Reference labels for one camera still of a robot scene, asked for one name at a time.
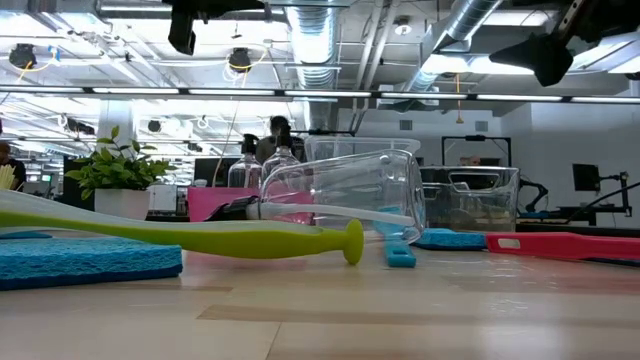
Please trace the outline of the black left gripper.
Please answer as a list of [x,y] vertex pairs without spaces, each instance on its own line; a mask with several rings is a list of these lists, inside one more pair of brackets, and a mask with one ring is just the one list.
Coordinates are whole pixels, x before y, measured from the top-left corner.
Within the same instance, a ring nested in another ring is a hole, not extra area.
[[177,52],[192,56],[196,40],[193,22],[200,14],[209,20],[230,11],[264,8],[265,4],[260,0],[172,0],[168,41]]

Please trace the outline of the pink plastic bin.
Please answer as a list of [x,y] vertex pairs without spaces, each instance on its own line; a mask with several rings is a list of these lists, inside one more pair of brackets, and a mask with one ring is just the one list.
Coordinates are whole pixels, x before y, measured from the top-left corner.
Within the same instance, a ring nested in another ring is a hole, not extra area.
[[254,188],[190,187],[187,192],[191,222],[274,220],[304,225],[316,223],[315,211],[275,214],[268,204],[311,204],[308,192]]

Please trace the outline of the red dish brush white bristles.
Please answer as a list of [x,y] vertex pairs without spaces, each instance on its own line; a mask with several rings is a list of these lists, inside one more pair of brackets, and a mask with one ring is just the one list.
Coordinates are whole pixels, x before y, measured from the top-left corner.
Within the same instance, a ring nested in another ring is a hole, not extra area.
[[492,253],[564,260],[640,260],[640,239],[578,235],[567,232],[489,233],[486,246]]

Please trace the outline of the green dish brush yellow bristles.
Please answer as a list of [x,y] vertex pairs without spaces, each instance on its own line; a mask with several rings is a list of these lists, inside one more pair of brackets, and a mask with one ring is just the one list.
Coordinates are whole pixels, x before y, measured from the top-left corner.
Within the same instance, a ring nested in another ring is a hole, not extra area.
[[282,259],[340,251],[349,264],[355,265],[364,249],[364,230],[357,219],[350,221],[343,231],[264,220],[150,222],[0,189],[0,228],[6,227],[86,231],[244,259]]

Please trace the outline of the blue dish brush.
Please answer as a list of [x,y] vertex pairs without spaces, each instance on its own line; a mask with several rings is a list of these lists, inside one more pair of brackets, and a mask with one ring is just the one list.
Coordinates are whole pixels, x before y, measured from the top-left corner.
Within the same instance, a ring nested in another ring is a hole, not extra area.
[[414,268],[416,266],[417,260],[405,239],[403,225],[374,221],[373,227],[383,238],[384,253],[389,267]]

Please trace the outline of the black monitor on arm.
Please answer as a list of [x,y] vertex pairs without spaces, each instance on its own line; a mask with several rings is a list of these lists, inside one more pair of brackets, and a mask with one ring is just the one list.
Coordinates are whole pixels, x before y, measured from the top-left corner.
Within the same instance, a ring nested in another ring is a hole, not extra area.
[[[599,172],[597,165],[588,164],[573,164],[572,165],[574,190],[577,192],[594,192],[598,197],[592,202],[581,205],[581,210],[586,210],[594,205],[600,205],[601,202],[612,198],[614,196],[621,196],[620,206],[630,206],[629,201],[629,173],[626,171],[619,172],[613,175],[602,176]],[[602,183],[607,180],[613,180],[619,183],[620,187],[617,190],[609,193],[603,193]]]

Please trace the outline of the black computer monitor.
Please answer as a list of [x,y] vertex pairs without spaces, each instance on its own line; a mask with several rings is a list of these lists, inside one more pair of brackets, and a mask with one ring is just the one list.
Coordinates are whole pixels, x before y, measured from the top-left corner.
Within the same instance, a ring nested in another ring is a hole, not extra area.
[[207,187],[227,187],[229,170],[239,157],[198,158],[195,160],[194,179],[206,180]]

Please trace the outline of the potted green plant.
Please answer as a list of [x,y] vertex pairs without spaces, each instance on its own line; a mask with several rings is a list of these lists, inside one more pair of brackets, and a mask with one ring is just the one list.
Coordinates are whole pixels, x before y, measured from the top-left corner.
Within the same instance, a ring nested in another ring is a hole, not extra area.
[[65,176],[78,183],[83,200],[93,197],[96,212],[145,220],[151,198],[147,189],[175,167],[153,160],[146,153],[155,150],[152,145],[119,141],[119,131],[115,126],[108,137],[98,138],[90,155],[74,160],[81,167],[66,171]]

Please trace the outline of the long ceiling light bar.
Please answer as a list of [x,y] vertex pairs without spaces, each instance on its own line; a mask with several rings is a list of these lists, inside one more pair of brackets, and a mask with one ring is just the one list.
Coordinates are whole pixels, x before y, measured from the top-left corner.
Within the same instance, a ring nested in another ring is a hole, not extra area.
[[0,92],[14,94],[65,96],[127,96],[129,98],[292,98],[303,101],[316,99],[374,99],[374,100],[445,100],[477,102],[533,102],[603,105],[640,105],[640,97],[621,96],[560,96],[510,95],[447,92],[390,92],[362,90],[284,90],[253,88],[160,88],[160,87],[75,87],[0,85]]

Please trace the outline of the dark office desk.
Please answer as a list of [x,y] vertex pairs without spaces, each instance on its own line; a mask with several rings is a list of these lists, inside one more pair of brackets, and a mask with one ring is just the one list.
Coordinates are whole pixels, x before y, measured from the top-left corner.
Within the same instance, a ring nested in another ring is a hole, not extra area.
[[626,217],[633,215],[633,208],[630,206],[615,205],[594,205],[586,210],[581,210],[579,206],[559,207],[561,218],[567,223],[587,222],[589,226],[597,225],[598,214],[624,214]]

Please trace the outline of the white box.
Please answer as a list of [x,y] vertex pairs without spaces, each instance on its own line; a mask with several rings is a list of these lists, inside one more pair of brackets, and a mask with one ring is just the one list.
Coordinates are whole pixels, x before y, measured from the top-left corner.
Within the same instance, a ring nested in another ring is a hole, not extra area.
[[174,213],[176,211],[176,185],[151,185],[148,192],[150,193],[149,213]]

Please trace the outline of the dark cabinet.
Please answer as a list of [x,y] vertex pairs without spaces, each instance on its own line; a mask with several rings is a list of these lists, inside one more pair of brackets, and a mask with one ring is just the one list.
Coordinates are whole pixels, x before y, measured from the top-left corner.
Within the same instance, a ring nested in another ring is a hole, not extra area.
[[80,170],[83,167],[82,163],[77,163],[74,158],[64,157],[63,158],[63,190],[62,190],[62,200],[61,202],[93,211],[94,210],[94,196],[91,195],[87,199],[82,199],[82,191],[83,189],[79,186],[77,180],[72,179],[66,176],[66,173],[72,170]]

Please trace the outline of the tall frosted clear bin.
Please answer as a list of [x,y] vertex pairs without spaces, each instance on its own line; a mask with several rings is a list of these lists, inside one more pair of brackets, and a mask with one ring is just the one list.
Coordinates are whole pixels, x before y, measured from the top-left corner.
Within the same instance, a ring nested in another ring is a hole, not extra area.
[[420,142],[401,138],[312,136],[305,142],[317,214],[424,230]]

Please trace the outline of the black frame stand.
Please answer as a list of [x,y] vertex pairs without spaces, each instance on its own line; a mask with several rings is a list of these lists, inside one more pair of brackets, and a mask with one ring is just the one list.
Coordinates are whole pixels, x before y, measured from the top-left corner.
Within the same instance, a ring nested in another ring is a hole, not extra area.
[[[513,165],[513,156],[512,156],[512,140],[510,137],[495,137],[495,136],[485,136],[485,135],[465,135],[465,136],[442,136],[440,140],[440,150],[441,150],[441,164],[447,165],[446,155],[449,151],[449,148],[446,147],[446,142],[448,140],[452,141],[465,141],[465,142],[485,142],[491,141],[494,145],[500,148],[503,153],[506,154],[507,166]],[[506,143],[506,148],[500,147],[496,142],[503,141]]]

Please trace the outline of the wide silver air duct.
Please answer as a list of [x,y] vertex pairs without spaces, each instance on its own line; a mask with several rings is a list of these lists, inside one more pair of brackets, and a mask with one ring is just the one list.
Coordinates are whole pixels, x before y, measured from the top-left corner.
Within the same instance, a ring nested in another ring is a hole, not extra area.
[[[298,85],[303,90],[334,90],[338,71],[338,20],[340,10],[329,7],[329,0],[319,0],[321,6],[293,6],[285,9],[291,27],[291,47]],[[309,130],[335,131],[338,128],[337,101],[312,99],[304,105],[304,119]]]

